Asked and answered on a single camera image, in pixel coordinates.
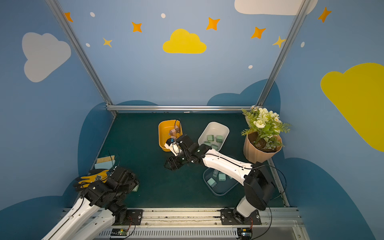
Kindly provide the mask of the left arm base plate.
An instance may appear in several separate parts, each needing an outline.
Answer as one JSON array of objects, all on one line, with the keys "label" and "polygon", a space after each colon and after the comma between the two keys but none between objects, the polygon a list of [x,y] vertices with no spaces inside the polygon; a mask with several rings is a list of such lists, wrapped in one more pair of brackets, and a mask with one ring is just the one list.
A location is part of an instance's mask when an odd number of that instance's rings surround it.
[{"label": "left arm base plate", "polygon": [[140,226],[143,218],[144,210],[142,209],[128,209],[126,218],[120,223],[122,226],[136,225]]}]

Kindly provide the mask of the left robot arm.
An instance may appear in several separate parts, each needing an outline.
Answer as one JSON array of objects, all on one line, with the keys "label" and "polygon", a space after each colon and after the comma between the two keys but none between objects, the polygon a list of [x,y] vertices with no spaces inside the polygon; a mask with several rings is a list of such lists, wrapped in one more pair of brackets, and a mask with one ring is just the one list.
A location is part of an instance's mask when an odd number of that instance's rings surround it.
[{"label": "left robot arm", "polygon": [[123,201],[138,185],[136,174],[115,167],[109,176],[89,183],[71,210],[43,239],[92,240],[113,224],[131,220]]}]

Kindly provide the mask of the blue plug pile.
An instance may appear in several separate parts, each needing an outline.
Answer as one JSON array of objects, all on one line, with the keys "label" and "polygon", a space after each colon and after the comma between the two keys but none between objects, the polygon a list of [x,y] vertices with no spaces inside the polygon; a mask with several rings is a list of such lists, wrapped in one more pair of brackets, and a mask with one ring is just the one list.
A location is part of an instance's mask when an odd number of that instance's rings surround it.
[{"label": "blue plug pile", "polygon": [[216,185],[217,185],[217,182],[213,179],[213,178],[210,178],[207,180],[207,184],[211,187],[211,188],[214,188]]},{"label": "blue plug pile", "polygon": [[214,170],[213,171],[213,177],[216,178],[219,174],[219,171],[218,170]]}]

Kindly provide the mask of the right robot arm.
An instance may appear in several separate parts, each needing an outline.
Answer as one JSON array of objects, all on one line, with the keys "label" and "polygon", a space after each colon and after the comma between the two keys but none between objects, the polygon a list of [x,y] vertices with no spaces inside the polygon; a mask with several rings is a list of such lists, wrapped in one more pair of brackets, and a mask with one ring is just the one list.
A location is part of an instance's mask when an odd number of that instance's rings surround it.
[{"label": "right robot arm", "polygon": [[241,184],[245,196],[233,210],[233,215],[239,220],[250,217],[255,210],[264,211],[272,199],[276,185],[267,165],[230,158],[211,146],[193,142],[188,135],[176,140],[170,138],[164,147],[174,154],[166,160],[166,169],[174,171],[187,163],[200,164],[218,170]]}]

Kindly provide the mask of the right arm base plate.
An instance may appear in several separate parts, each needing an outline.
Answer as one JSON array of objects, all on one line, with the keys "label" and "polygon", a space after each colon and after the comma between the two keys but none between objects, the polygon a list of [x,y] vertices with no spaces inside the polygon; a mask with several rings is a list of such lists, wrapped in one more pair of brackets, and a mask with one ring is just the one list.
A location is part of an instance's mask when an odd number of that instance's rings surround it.
[{"label": "right arm base plate", "polygon": [[220,220],[222,225],[261,225],[261,217],[258,210],[251,213],[249,217],[244,217],[235,209],[224,208],[220,210]]}]

